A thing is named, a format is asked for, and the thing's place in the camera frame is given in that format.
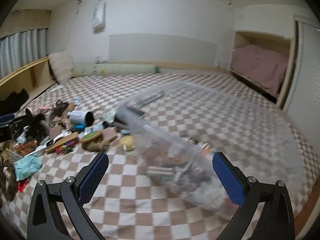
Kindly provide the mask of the colourful puzzle box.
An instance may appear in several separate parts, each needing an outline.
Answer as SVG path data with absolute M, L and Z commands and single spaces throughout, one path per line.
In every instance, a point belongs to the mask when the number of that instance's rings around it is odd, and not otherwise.
M 75 147 L 75 141 L 69 141 L 67 143 L 65 143 L 62 146 L 59 146 L 55 149 L 55 153 L 57 155 L 60 154 L 67 154 L 73 151 L 73 148 Z

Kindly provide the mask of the brown furry toy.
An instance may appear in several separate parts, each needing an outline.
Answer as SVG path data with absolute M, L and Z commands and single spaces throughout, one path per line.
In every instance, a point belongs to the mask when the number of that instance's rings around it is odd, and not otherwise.
M 1 193 L 7 201 L 12 202 L 17 191 L 14 165 L 10 160 L 5 160 L 1 165 Z

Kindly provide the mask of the teal paper packet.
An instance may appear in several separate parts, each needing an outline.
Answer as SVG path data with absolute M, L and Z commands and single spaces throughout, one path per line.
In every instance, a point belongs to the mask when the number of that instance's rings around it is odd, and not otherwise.
M 14 162 L 16 180 L 21 181 L 38 172 L 42 167 L 42 162 L 36 153 L 29 154 Z

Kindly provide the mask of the long cork board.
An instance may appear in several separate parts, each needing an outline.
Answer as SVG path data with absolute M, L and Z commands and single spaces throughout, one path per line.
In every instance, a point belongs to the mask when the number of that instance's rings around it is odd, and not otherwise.
M 55 151 L 56 148 L 61 147 L 62 145 L 67 144 L 70 141 L 77 141 L 78 139 L 78 132 L 71 133 L 70 135 L 67 135 L 55 143 L 53 143 L 50 147 L 46 148 L 46 153 L 52 153 Z

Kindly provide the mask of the black feather duster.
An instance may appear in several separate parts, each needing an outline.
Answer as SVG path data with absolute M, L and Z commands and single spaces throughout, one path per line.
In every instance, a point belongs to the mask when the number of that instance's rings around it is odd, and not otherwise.
M 40 143 L 48 136 L 48 129 L 45 124 L 46 116 L 43 113 L 33 115 L 28 108 L 25 110 L 25 113 L 29 121 L 29 125 L 25 130 L 26 142 L 37 141 Z

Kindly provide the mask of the yellow wrapped bun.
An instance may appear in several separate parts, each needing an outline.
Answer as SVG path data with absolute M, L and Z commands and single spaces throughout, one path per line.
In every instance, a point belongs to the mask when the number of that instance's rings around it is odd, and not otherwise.
M 118 147 L 123 151 L 132 151 L 135 148 L 133 136 L 126 135 L 119 139 Z

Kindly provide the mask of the pink bedding in alcove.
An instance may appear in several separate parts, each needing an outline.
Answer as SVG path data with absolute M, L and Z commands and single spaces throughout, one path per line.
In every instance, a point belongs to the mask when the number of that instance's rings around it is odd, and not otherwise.
M 233 51 L 231 70 L 277 97 L 283 83 L 289 58 L 255 44 Z

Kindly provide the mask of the wooden shelf unit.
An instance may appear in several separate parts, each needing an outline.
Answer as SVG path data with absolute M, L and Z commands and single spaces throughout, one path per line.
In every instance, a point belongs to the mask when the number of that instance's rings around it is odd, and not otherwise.
M 56 81 L 50 72 L 48 57 L 43 57 L 23 67 L 18 68 L 1 79 L 1 100 L 5 100 L 12 92 L 20 92 L 25 89 L 29 95 L 28 100 L 21 105 L 15 114 L 20 113 L 35 98 L 41 95 Z

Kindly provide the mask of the orange glasses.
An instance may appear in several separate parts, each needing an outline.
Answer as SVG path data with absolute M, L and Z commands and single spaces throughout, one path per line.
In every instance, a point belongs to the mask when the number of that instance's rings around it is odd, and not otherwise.
M 34 152 L 37 147 L 38 147 L 37 142 L 31 141 L 29 143 L 18 146 L 16 152 L 20 156 L 24 157 L 24 156 L 28 155 L 29 153 Z

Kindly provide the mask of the cream pillow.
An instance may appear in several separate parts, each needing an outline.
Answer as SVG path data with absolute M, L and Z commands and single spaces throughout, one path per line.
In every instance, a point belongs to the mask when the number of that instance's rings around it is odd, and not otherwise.
M 75 65 L 70 52 L 62 51 L 48 55 L 54 77 L 60 85 L 67 83 L 72 77 L 72 70 Z

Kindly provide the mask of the blue white floral pouch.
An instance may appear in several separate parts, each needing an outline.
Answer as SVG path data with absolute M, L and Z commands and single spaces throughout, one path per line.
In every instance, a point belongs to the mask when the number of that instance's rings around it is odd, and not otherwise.
M 112 125 L 115 120 L 116 113 L 117 111 L 115 109 L 112 109 L 109 112 L 105 113 L 101 117 L 101 119 L 103 120 L 103 122 L 107 122 L 109 125 Z

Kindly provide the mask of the silver blue hair dryer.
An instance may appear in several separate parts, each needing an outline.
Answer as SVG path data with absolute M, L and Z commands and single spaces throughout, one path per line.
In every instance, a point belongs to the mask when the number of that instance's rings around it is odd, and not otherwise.
M 92 126 L 94 123 L 94 115 L 90 111 L 71 111 L 67 113 L 71 123 Z

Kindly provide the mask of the green bolster pillow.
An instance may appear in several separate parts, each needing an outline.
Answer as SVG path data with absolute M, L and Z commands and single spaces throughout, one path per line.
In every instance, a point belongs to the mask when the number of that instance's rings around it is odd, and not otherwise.
M 75 67 L 72 70 L 72 77 L 81 76 L 107 76 L 107 75 L 139 75 L 158 74 L 159 67 L 154 64 L 92 64 L 86 67 Z

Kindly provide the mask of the clear plastic storage bin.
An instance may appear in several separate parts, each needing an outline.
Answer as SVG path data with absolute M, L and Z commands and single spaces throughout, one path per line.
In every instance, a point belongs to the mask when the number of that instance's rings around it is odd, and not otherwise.
M 123 99 L 124 122 L 147 174 L 171 192 L 230 218 L 236 206 L 212 167 L 222 152 L 247 176 L 302 188 L 303 165 L 288 124 L 276 113 L 216 89 L 172 81 Z

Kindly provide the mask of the round cork coaster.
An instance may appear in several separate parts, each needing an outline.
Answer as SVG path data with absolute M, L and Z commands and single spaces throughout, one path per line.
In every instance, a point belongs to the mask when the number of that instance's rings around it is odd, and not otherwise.
M 91 133 L 88 133 L 87 135 L 84 135 L 82 138 L 79 139 L 80 143 L 89 143 L 92 141 L 95 141 L 101 137 L 101 131 L 94 131 Z

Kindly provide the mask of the wall air conditioner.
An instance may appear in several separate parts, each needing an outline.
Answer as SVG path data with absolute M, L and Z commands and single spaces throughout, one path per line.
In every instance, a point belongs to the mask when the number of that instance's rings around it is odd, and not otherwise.
M 99 1 L 93 12 L 93 28 L 99 29 L 105 26 L 105 5 L 104 1 Z

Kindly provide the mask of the grey curtain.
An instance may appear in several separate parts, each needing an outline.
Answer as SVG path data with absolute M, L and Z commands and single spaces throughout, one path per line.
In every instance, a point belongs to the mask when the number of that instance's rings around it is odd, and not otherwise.
M 1 38 L 0 53 L 0 73 L 3 78 L 48 55 L 47 28 L 18 32 Z

